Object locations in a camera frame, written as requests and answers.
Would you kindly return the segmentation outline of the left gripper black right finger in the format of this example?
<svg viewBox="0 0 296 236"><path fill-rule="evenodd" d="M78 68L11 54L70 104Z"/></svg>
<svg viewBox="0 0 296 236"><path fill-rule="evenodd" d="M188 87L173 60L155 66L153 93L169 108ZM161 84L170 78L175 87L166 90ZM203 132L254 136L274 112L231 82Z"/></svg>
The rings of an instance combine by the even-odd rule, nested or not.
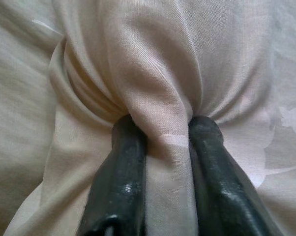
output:
<svg viewBox="0 0 296 236"><path fill-rule="evenodd" d="M281 236L247 174L225 148L218 125L198 116L188 128L198 234Z"/></svg>

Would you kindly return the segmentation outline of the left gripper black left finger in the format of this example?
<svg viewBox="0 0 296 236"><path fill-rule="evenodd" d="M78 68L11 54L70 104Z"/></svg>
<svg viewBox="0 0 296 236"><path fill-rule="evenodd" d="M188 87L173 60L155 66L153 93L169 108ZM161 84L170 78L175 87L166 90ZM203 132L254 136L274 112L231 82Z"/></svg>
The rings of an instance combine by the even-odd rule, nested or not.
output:
<svg viewBox="0 0 296 236"><path fill-rule="evenodd" d="M78 236L144 236L147 137L130 115L112 129L112 149L95 173Z"/></svg>

